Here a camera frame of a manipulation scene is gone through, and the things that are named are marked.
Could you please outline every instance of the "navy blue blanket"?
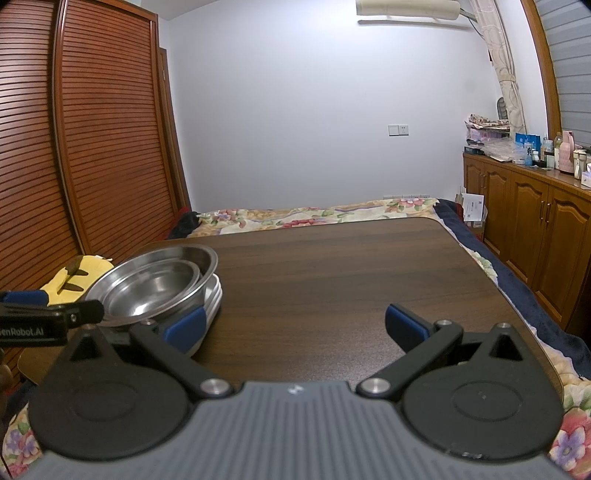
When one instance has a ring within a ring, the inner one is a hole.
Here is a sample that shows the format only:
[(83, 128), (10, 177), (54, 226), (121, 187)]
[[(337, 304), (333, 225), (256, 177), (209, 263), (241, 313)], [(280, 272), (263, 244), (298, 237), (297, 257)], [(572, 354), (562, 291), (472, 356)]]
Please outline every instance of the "navy blue blanket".
[(511, 299), (519, 313), (538, 330), (538, 337), (548, 345), (571, 357), (577, 373), (591, 378), (591, 351), (579, 337), (562, 331), (538, 304), (533, 292), (499, 260), (485, 244), (478, 240), (456, 213), (455, 203), (440, 200), (435, 211), (457, 239), (470, 250), (481, 254), (492, 263), (499, 276), (499, 286)]

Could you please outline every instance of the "cabinet door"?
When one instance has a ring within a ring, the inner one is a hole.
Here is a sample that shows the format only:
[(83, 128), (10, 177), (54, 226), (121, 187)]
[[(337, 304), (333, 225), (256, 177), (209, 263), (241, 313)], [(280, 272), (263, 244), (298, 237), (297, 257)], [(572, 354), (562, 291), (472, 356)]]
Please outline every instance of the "cabinet door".
[(504, 260), (507, 233), (507, 210), (509, 203), (511, 171), (501, 166), (485, 165), (484, 191), (488, 210), (484, 243), (493, 253)]
[(565, 328), (591, 255), (591, 203), (553, 188), (542, 252), (532, 290), (550, 316)]
[(475, 158), (464, 157), (464, 186), (467, 193), (482, 194), (484, 162)]
[(178, 210), (160, 110), (156, 15), (68, 0), (57, 19), (60, 162), (89, 254), (124, 260), (161, 239)]
[(51, 0), (0, 8), (0, 290), (39, 288), (80, 253), (52, 135), (55, 14)]
[(531, 287), (540, 256), (549, 186), (513, 172), (511, 176), (506, 263)]

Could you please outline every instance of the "yellow pillow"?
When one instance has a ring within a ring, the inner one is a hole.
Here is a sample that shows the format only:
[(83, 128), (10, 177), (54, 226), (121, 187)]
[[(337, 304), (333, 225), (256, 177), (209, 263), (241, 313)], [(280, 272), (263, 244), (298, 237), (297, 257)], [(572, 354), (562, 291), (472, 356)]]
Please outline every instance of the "yellow pillow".
[(99, 256), (77, 257), (41, 289), (49, 295), (49, 305), (73, 303), (112, 268), (111, 262)]

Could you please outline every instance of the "floral bedspread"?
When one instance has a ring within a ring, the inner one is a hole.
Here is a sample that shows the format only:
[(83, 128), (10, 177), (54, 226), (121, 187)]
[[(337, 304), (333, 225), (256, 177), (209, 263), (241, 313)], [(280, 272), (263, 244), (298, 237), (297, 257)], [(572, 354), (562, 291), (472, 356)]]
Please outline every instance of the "floral bedspread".
[(189, 237), (391, 218), (428, 217), (438, 220), (433, 209), (436, 203), (437, 199), (398, 199), (327, 209), (305, 207), (291, 210), (218, 210), (201, 214), (201, 225)]
[[(433, 209), (436, 203), (436, 199), (395, 199), (328, 209), (218, 210), (202, 214), (202, 224), (190, 237), (418, 216), (439, 221), (455, 238)], [(464, 249), (498, 286), (492, 264), (477, 252)], [(530, 329), (538, 339), (535, 329), (532, 326)], [(570, 358), (538, 341), (564, 387), (564, 420), (549, 456), (573, 478), (586, 479), (591, 473), (591, 381), (577, 375)], [(31, 463), (41, 457), (29, 427), (27, 407), (12, 419), (4, 437), (2, 454), (13, 477), (25, 472)], [(0, 472), (6, 475), (4, 467), (0, 468)]]

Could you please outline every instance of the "black cloth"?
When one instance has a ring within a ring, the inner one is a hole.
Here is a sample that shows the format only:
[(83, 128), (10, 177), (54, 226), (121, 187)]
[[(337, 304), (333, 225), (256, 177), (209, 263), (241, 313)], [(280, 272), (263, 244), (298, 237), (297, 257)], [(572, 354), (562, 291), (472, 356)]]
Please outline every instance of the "black cloth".
[(199, 214), (197, 212), (184, 213), (176, 226), (170, 231), (166, 240), (187, 238), (200, 224), (201, 219), (199, 218)]
[(591, 351), (585, 342), (564, 332), (545, 310), (538, 304), (534, 293), (515, 274), (499, 260), (485, 244), (478, 240), (456, 213), (456, 204), (449, 200), (439, 200), (435, 211), (446, 226), (455, 233), (457, 239), (470, 250), (481, 254), (492, 263), (499, 280), (500, 288), (511, 299), (515, 308), (530, 325), (538, 330), (538, 337), (553, 348), (560, 350), (573, 360), (577, 373), (591, 378)]

